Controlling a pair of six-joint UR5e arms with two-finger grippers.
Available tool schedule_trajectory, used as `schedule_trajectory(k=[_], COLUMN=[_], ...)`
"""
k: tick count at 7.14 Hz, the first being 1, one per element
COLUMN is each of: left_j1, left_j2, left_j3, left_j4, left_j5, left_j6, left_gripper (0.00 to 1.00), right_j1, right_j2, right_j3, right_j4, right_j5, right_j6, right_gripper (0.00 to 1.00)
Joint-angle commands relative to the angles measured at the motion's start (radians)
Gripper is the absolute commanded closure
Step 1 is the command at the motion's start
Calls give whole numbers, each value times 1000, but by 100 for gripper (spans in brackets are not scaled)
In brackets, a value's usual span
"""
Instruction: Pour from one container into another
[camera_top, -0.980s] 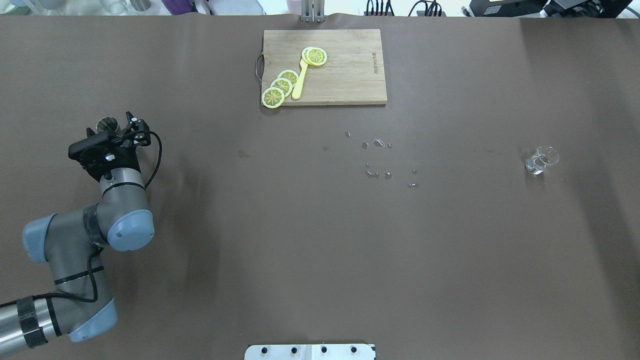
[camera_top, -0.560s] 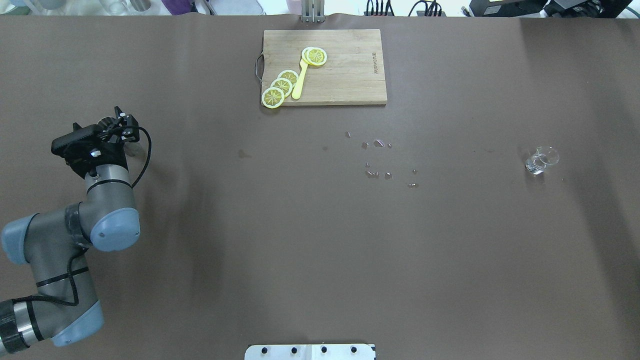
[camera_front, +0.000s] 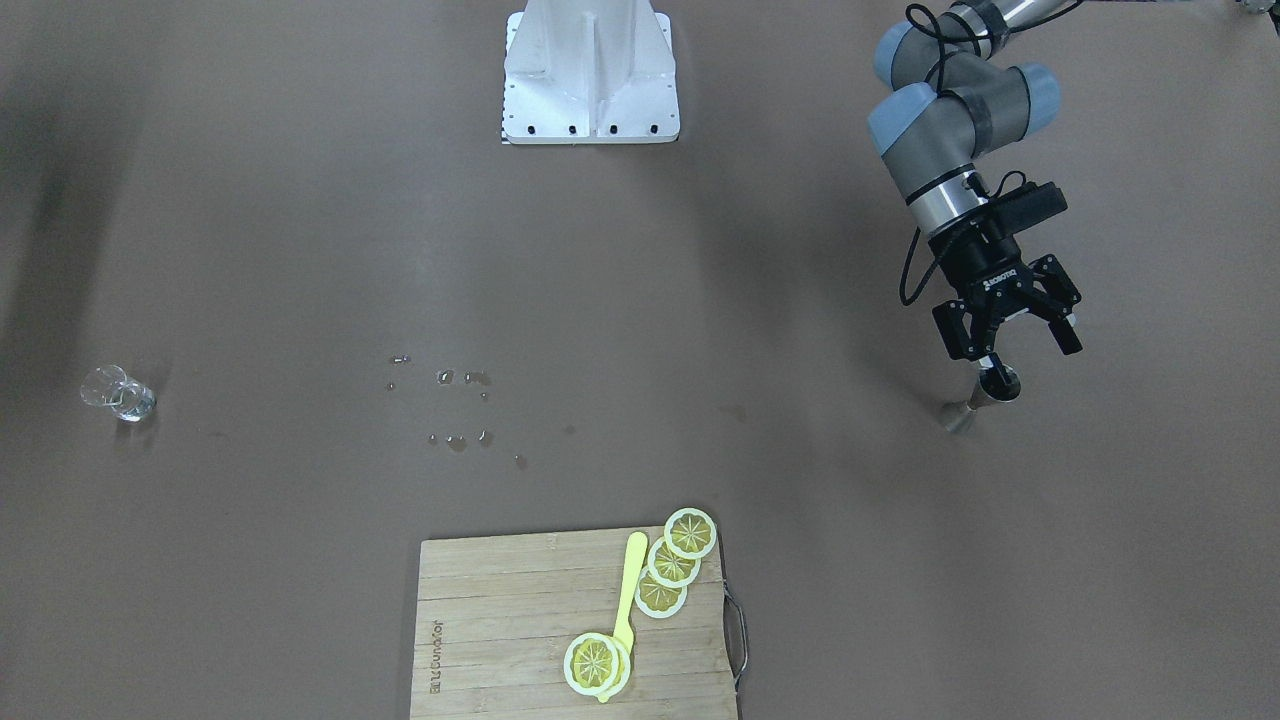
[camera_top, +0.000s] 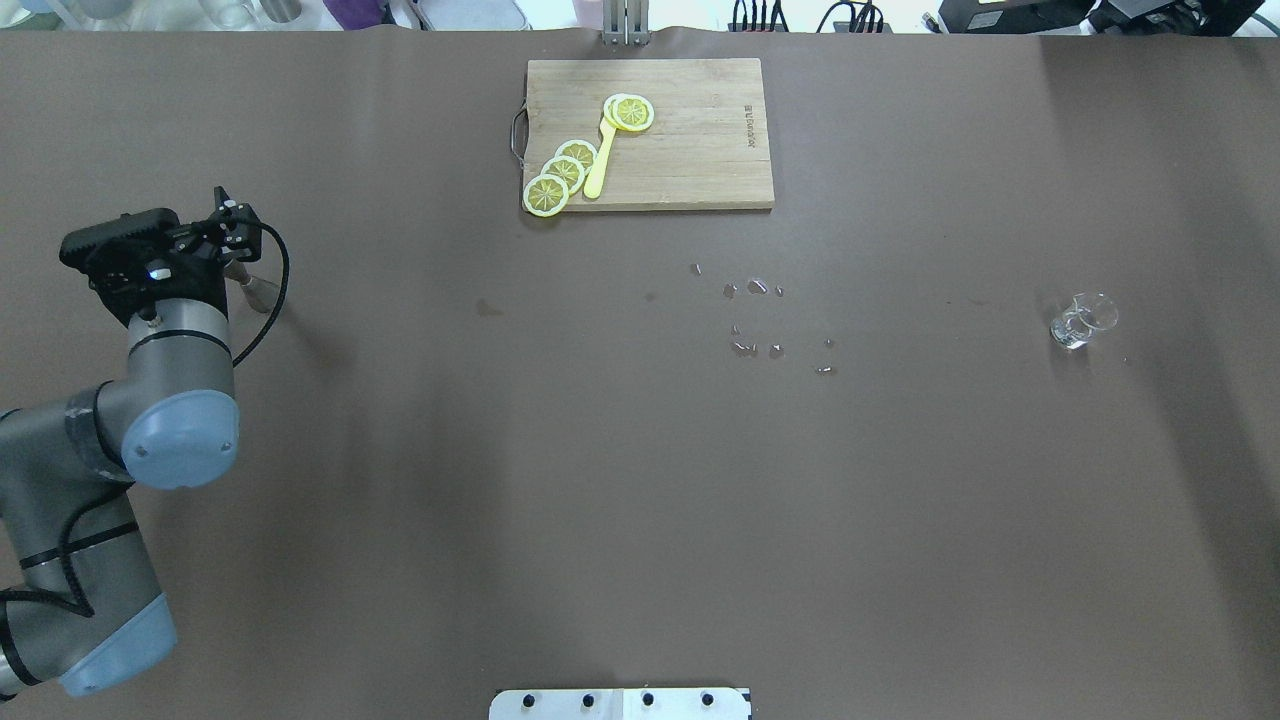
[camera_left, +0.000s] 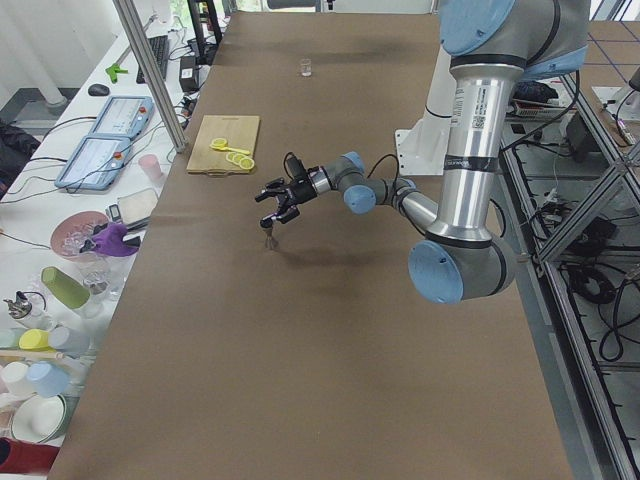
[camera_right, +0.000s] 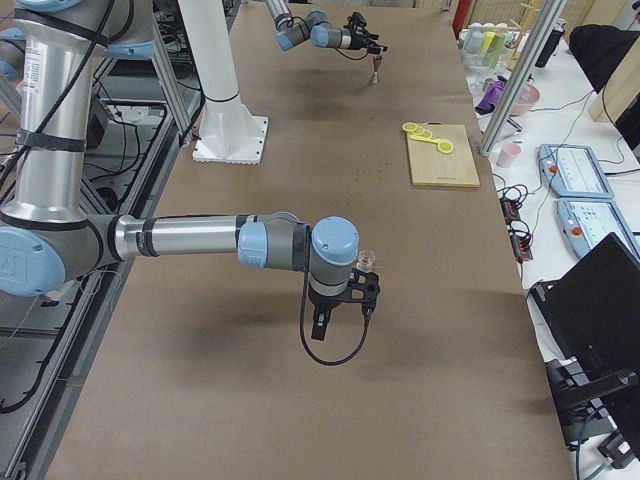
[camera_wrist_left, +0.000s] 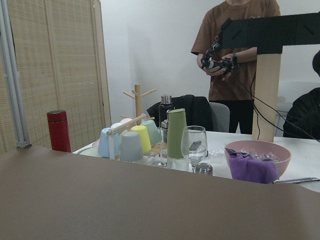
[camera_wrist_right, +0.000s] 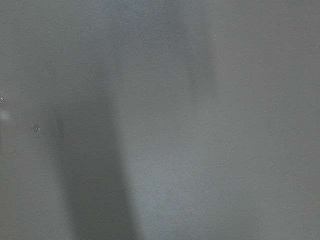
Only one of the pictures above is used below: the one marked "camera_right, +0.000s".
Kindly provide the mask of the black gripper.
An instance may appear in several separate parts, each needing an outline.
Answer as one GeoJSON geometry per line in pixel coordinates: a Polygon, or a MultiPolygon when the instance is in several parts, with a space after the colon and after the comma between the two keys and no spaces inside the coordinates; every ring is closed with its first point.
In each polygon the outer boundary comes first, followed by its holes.
{"type": "Polygon", "coordinates": [[[321,295],[314,289],[309,291],[308,297],[314,306],[311,338],[317,341],[324,341],[331,318],[331,312],[334,308],[337,308],[342,301],[338,296],[321,295]]]}
{"type": "Polygon", "coordinates": [[[379,35],[369,32],[364,27],[357,27],[349,29],[350,43],[347,47],[348,50],[362,50],[367,49],[369,54],[382,54],[388,51],[386,45],[380,45],[377,43],[369,44],[369,41],[377,41],[379,35]]]}

